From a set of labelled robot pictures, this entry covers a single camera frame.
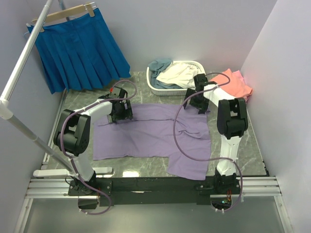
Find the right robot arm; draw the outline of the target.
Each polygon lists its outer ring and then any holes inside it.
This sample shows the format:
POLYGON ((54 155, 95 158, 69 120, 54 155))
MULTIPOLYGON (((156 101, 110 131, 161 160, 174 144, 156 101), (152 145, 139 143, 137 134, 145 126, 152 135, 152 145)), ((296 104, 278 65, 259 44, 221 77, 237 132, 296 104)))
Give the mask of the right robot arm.
POLYGON ((199 114, 207 112, 208 105, 212 102, 217 108, 217 130, 221 135, 221 150, 215 175, 218 177, 229 177, 236 174, 235 162, 238 158, 238 148, 244 132, 248 128, 248 117, 246 102, 244 98, 237 98, 221 89, 230 83, 227 78, 223 84, 210 82, 204 73, 194 76, 195 88, 188 88, 184 104, 198 109, 199 114))

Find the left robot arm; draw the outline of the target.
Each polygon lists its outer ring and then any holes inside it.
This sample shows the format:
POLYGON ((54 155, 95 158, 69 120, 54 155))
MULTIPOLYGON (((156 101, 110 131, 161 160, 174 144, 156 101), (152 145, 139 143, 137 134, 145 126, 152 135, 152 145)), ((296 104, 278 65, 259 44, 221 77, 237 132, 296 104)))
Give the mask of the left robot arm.
POLYGON ((102 117, 109 123, 132 119, 133 113, 128 92, 113 87, 110 93, 100 96, 95 102, 77 110, 66 109, 61 113, 53 143, 73 165, 73 177, 88 188, 96 188, 96 172, 83 156, 89 145, 91 124, 102 117))

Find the purple t shirt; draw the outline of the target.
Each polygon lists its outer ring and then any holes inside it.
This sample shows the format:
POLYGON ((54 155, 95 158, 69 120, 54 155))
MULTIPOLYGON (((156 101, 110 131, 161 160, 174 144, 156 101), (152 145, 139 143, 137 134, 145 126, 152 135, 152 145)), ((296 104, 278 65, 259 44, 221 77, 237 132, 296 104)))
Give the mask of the purple t shirt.
POLYGON ((207 115, 173 104, 133 104, 133 119, 94 123, 93 159, 167 157, 167 172, 204 180, 211 156, 207 115))

